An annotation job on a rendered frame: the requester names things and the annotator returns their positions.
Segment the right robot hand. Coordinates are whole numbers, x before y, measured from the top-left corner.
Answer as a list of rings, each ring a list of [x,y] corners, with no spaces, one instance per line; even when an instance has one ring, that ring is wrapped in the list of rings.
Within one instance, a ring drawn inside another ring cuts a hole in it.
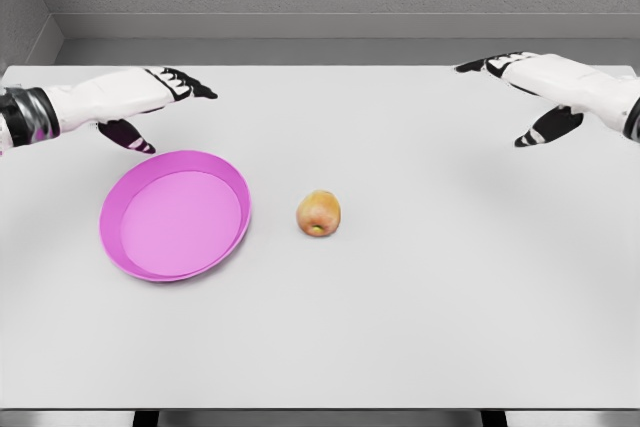
[[[517,90],[555,104],[514,141],[518,148],[547,144],[578,128],[612,79],[589,65],[555,54],[531,52],[473,60],[454,70],[460,74],[485,71]]]

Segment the pink round plate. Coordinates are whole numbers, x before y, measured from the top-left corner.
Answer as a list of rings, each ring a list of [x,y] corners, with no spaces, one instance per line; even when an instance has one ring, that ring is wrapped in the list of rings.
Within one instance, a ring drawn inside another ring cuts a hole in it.
[[[153,157],[124,174],[99,216],[106,255],[146,281],[194,277],[224,261],[248,229],[252,201],[244,176],[199,151]]]

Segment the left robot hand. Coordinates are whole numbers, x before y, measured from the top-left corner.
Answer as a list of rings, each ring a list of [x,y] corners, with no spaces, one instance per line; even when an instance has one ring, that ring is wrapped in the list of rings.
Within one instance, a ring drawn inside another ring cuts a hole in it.
[[[156,149],[128,121],[184,99],[218,97],[209,87],[171,67],[135,67],[89,82],[93,99],[85,103],[89,119],[115,144],[144,154]]]

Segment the yellow-red apple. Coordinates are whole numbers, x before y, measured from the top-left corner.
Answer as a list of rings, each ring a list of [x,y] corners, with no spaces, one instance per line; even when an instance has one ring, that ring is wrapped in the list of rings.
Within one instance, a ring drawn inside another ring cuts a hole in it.
[[[300,230],[308,236],[332,235],[341,222],[340,203],[333,193],[315,190],[298,205],[296,221]]]

